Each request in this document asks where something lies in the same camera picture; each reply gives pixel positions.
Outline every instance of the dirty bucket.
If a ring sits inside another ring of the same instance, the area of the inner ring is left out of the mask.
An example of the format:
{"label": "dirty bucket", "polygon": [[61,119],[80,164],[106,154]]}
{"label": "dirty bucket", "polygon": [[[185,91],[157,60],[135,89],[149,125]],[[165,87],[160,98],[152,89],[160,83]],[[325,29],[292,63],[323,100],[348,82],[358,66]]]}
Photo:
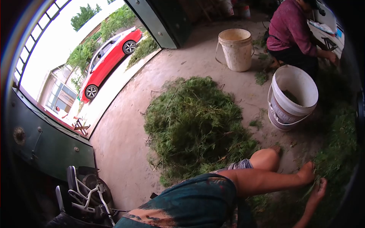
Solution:
{"label": "dirty bucket", "polygon": [[215,60],[219,44],[222,45],[224,56],[229,69],[237,72],[247,71],[251,67],[252,37],[251,33],[241,28],[231,28],[220,32],[218,35]]}
{"label": "dirty bucket", "polygon": [[[288,90],[298,100],[292,102],[282,91]],[[302,69],[285,65],[274,73],[269,93],[269,119],[281,131],[289,131],[315,109],[318,89],[313,79]]]}

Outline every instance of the car wheel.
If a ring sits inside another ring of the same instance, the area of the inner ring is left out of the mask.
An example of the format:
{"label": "car wheel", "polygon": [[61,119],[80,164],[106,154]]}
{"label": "car wheel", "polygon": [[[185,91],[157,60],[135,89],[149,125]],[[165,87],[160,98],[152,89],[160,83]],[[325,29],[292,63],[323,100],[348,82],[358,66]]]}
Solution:
{"label": "car wheel", "polygon": [[126,55],[132,54],[135,49],[136,49],[136,42],[132,40],[125,42],[125,44],[123,45],[123,52]]}
{"label": "car wheel", "polygon": [[98,92],[99,92],[99,90],[96,85],[89,85],[88,87],[86,87],[85,96],[88,99],[92,100],[96,97]]}

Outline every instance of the window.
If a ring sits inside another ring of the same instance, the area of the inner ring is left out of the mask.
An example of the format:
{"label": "window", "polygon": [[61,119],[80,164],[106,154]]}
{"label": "window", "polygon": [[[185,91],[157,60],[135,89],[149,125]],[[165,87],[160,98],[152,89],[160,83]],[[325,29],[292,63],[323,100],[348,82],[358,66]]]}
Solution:
{"label": "window", "polygon": [[57,79],[48,96],[46,106],[54,112],[57,112],[56,106],[59,106],[59,108],[65,110],[65,112],[69,112],[76,98],[77,94]]}
{"label": "window", "polygon": [[112,39],[109,43],[107,43],[98,54],[96,54],[95,59],[92,61],[91,63],[91,70],[94,70],[94,67],[96,66],[96,64],[100,61],[100,59],[103,57],[103,55],[113,46],[113,44],[115,42],[118,41],[118,39],[120,38],[120,36],[117,36],[116,38]]}

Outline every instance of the patterned shirt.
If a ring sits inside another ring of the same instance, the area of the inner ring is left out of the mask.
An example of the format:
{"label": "patterned shirt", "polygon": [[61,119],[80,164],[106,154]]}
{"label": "patterned shirt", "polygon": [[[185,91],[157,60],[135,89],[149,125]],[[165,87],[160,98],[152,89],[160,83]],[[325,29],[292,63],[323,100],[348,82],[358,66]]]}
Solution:
{"label": "patterned shirt", "polygon": [[306,15],[296,0],[280,4],[271,19],[269,34],[274,36],[269,36],[266,42],[271,51],[298,46],[304,55],[317,56],[317,48],[310,41],[312,32]]}

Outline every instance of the car window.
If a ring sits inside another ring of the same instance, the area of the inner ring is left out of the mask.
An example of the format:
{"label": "car window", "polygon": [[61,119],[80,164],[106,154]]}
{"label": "car window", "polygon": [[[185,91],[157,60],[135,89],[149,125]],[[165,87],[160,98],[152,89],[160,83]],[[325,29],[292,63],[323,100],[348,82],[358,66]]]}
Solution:
{"label": "car window", "polygon": [[94,59],[94,61],[92,62],[92,64],[91,64],[91,69],[93,70],[94,69],[94,67],[95,67],[95,65],[99,62],[99,60],[101,59],[101,53],[99,52],[97,55],[96,55],[96,57],[95,57],[95,59]]}
{"label": "car window", "polygon": [[103,52],[106,53],[113,45],[114,43],[120,38],[120,36],[117,36],[116,38],[112,39],[107,45],[103,47]]}

